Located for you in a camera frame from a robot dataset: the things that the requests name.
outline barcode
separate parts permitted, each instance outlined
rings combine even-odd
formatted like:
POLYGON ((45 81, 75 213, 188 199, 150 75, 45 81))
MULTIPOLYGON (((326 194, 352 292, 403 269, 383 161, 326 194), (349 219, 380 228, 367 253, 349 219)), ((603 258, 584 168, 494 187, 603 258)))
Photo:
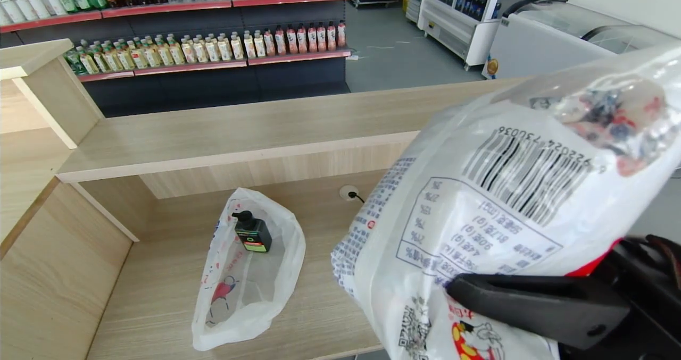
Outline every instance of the barcode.
POLYGON ((513 210, 546 226, 584 181, 588 166, 546 142, 494 130, 468 161, 464 175, 513 210))

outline nutrition facts table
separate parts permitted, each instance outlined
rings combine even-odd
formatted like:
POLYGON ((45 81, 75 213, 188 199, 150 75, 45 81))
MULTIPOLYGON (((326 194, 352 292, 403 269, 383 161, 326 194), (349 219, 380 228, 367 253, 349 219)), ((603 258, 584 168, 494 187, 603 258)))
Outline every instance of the nutrition facts table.
POLYGON ((396 258, 445 285, 459 273, 517 273, 561 248, 466 182, 430 178, 411 209, 396 258), (427 234, 429 228, 446 234, 427 234))

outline gray floor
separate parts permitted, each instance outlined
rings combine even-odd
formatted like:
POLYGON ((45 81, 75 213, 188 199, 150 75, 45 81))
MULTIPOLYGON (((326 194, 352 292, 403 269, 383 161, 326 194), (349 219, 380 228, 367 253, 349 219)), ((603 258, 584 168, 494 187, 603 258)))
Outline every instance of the gray floor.
POLYGON ((464 71, 462 60, 408 21, 402 7, 346 4, 347 41, 359 60, 347 60, 350 91, 413 88, 479 81, 481 66, 464 71))

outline plastic bag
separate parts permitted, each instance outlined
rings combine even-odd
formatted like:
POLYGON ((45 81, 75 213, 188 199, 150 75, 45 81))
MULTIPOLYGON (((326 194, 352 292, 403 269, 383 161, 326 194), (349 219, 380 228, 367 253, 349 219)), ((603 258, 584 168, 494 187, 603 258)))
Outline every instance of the plastic bag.
POLYGON ((250 340, 270 328, 296 287, 305 237, 295 215, 261 193, 237 188, 220 215, 196 301, 194 348, 250 340), (247 251, 233 212, 248 210, 272 236, 267 253, 247 251))
POLYGON ((331 254, 393 360, 559 358, 443 287, 588 275, 681 160, 679 59, 679 44, 627 53, 433 117, 331 254))

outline wood grain surface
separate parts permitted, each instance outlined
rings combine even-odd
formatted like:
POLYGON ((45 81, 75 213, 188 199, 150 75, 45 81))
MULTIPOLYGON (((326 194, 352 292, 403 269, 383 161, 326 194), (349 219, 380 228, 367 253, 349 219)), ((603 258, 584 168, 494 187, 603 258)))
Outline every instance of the wood grain surface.
POLYGON ((0 81, 0 133, 48 127, 14 82, 0 81))
POLYGON ((0 357, 84 359, 130 246, 70 185, 56 186, 2 260, 0 357))
POLYGON ((0 237, 4 241, 71 150, 49 128, 0 136, 0 237))
POLYGON ((111 295, 89 360, 332 359, 381 348, 367 319, 331 274, 330 253, 384 171, 255 188, 296 214, 306 253, 296 290, 254 340, 199 352, 190 325, 206 252, 230 191, 161 200, 149 235, 134 243, 111 295))
POLYGON ((156 198, 182 197, 238 187, 387 169, 408 145, 403 143, 356 147, 334 152, 144 174, 140 177, 156 198))
POLYGON ((87 181, 409 142, 447 106, 523 79, 198 108, 100 121, 59 171, 87 181))
POLYGON ((71 40, 64 38, 0 49, 0 79, 26 77, 71 48, 71 40))

